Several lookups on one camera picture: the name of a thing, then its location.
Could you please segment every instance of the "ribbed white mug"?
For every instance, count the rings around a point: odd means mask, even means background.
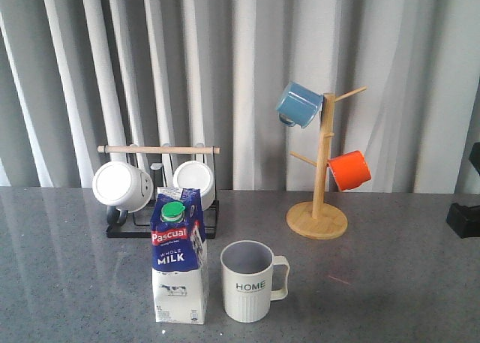
[[[267,315],[272,300],[288,294],[290,265],[284,256],[274,256],[265,244],[241,240],[229,244],[220,255],[223,307],[234,320],[251,323]],[[285,266],[283,287],[272,291],[274,266]]]

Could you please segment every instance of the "green bottle cap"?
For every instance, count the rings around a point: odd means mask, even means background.
[[[178,221],[183,217],[185,206],[181,202],[170,202],[162,207],[162,218],[165,221]]]

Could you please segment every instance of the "mug rack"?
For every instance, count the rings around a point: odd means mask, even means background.
[[[169,155],[169,164],[173,169],[173,162],[171,154],[185,154],[185,155],[201,155],[203,163],[206,161],[206,156],[212,156],[213,162],[213,174],[214,174],[214,192],[215,197],[212,205],[203,211],[203,220],[205,224],[205,234],[207,239],[214,239],[217,234],[218,225],[218,212],[220,208],[220,201],[218,200],[217,192],[217,174],[215,169],[215,155],[220,154],[220,148],[216,146],[212,147],[191,147],[191,146],[98,146],[97,151],[99,153],[125,153],[127,160],[130,164],[138,167],[136,159],[136,153],[143,154],[160,154],[160,163],[156,163],[150,166],[150,170],[153,172],[154,191],[156,191],[157,177],[155,172],[160,171],[161,185],[160,187],[167,186],[167,178],[164,169],[164,163],[162,162],[162,154]],[[150,199],[147,205],[140,211],[135,213],[120,212],[120,219],[112,222],[110,216],[112,212],[117,213],[115,207],[107,207],[107,222],[108,228],[106,229],[106,236],[108,238],[150,238],[150,216],[153,213],[155,207],[155,199]]]

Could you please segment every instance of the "wooden mug tree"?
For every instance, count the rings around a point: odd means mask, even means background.
[[[333,134],[333,118],[335,103],[354,94],[363,92],[363,86],[349,93],[336,97],[335,94],[324,94],[322,115],[320,119],[320,135],[316,162],[291,152],[293,156],[316,166],[313,201],[302,202],[292,206],[286,214],[286,222],[296,233],[311,239],[334,239],[347,229],[348,220],[345,214],[334,206],[324,202],[328,160]]]

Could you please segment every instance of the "mug handle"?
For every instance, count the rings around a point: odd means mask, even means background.
[[[288,275],[290,273],[290,265],[288,264],[287,259],[283,255],[276,255],[273,257],[273,265],[274,266],[286,266],[285,272],[285,281],[283,282],[283,287],[279,290],[273,290],[271,292],[270,300],[282,300],[288,294]]]
[[[289,127],[292,127],[295,125],[295,122],[293,120],[286,119],[282,113],[278,113],[278,118],[282,123],[284,123],[285,125],[288,125]]]

